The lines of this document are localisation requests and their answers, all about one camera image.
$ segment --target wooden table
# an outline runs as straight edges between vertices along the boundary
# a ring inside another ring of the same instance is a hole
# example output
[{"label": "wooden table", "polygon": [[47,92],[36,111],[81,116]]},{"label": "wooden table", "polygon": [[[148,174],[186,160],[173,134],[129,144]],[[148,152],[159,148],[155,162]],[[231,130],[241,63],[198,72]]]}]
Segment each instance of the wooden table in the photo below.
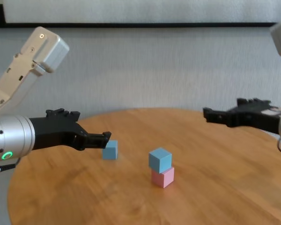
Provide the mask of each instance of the wooden table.
[{"label": "wooden table", "polygon": [[[281,153],[270,135],[179,109],[79,123],[111,131],[118,160],[96,149],[33,151],[10,182],[12,225],[281,225]],[[148,153],[158,147],[173,155],[175,180],[165,189],[150,181]]]}]

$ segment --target wall molding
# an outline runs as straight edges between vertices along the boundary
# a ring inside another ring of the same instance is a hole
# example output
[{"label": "wall molding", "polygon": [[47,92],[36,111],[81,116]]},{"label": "wall molding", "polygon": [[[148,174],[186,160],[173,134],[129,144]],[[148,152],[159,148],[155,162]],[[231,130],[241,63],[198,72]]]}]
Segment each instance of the wall molding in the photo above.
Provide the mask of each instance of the wall molding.
[{"label": "wall molding", "polygon": [[271,27],[274,22],[224,23],[6,23],[0,4],[0,28],[198,28],[198,27]]}]

